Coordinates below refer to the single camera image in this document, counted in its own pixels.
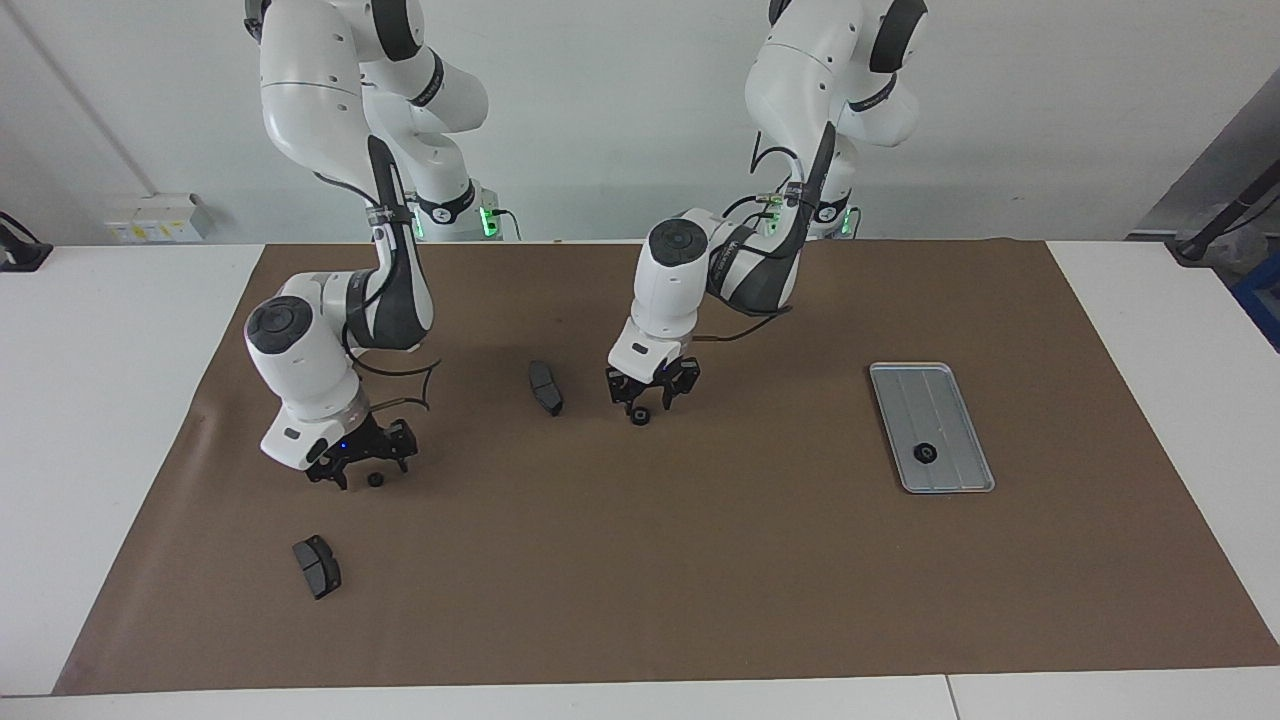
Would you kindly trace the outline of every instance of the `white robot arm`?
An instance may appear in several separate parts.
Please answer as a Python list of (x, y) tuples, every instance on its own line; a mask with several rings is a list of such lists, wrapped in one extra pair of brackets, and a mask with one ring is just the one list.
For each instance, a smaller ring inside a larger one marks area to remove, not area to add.
[[(867, 8), (884, 4), (883, 13)], [(810, 229), (842, 219), (852, 188), (850, 140), (897, 145), (918, 106), (896, 72), (910, 56), (923, 0), (773, 0), (773, 26), (746, 81), (748, 111), (783, 154), (791, 178), (778, 225), (762, 236), (708, 210), (659, 223), (636, 268), (631, 316), (609, 352), (614, 402), (648, 421), (635, 400), (663, 388), (663, 406), (692, 389), (700, 368), (686, 357), (703, 292), (745, 315), (786, 313)]]
[(422, 46), (417, 0), (247, 0), (246, 10), (261, 44), (269, 137), (321, 181), (358, 195), (372, 228), (376, 269), (294, 275), (244, 327), (250, 356), (282, 404), (262, 450), (312, 482), (346, 488), (347, 464), (384, 457), (403, 468), (417, 452), (402, 420), (378, 427), (355, 352), (412, 350), (434, 319), (413, 242), (415, 196), (383, 137), (408, 159), (434, 225), (490, 234), (461, 152), (440, 135), (477, 127), (488, 97)]

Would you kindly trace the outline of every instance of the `metal tray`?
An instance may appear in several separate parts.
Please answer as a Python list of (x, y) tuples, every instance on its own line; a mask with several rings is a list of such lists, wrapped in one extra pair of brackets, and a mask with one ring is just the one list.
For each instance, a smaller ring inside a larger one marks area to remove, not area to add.
[(943, 363), (876, 363), (872, 386), (908, 492), (991, 492), (996, 479)]

